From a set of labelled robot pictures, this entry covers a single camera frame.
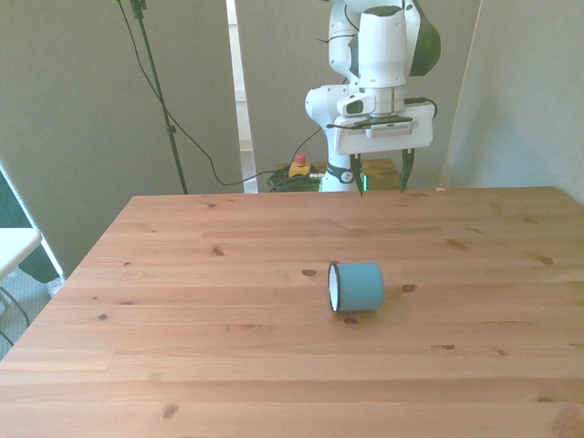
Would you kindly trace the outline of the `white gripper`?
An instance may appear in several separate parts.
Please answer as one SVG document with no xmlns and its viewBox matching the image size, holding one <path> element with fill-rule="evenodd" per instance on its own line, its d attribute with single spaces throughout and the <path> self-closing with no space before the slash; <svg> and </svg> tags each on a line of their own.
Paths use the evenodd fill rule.
<svg viewBox="0 0 584 438">
<path fill-rule="evenodd" d="M 407 186 L 413 167 L 413 149 L 433 142 L 433 104 L 409 105 L 401 114 L 406 121 L 372 124 L 367 116 L 336 119 L 334 152 L 351 155 L 351 171 L 360 195 L 363 195 L 362 159 L 360 154 L 402 150 L 400 192 Z"/>
</svg>

